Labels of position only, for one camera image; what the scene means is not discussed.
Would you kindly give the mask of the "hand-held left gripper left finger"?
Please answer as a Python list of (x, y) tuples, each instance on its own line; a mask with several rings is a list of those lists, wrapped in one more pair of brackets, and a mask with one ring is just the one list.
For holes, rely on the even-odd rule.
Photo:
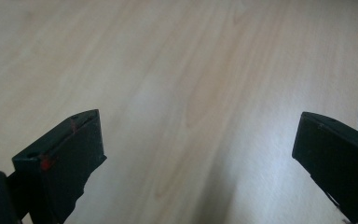
[(34, 224), (62, 224), (106, 156), (97, 109), (75, 114), (12, 158)]

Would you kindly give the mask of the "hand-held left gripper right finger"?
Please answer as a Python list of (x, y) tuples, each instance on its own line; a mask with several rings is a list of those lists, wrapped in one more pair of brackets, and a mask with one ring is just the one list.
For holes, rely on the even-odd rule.
[(340, 212), (358, 224), (358, 131), (336, 119), (304, 112), (292, 157)]

